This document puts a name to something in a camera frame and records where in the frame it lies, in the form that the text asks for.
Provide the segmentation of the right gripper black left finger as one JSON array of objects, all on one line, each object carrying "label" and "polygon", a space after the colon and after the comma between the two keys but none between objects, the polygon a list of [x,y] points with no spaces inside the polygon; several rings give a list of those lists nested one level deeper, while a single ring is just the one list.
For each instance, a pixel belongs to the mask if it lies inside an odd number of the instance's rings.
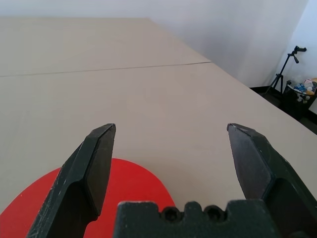
[{"label": "right gripper black left finger", "polygon": [[90,132],[62,165],[28,234],[29,238],[82,238],[101,215],[116,126]]}]

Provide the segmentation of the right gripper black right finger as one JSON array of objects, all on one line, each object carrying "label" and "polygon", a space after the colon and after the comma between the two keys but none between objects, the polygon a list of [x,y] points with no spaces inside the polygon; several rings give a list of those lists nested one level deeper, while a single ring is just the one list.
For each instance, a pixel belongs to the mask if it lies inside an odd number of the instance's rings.
[{"label": "right gripper black right finger", "polygon": [[317,236],[317,201],[292,166],[254,129],[227,126],[236,175],[246,199],[260,199],[284,238]]}]

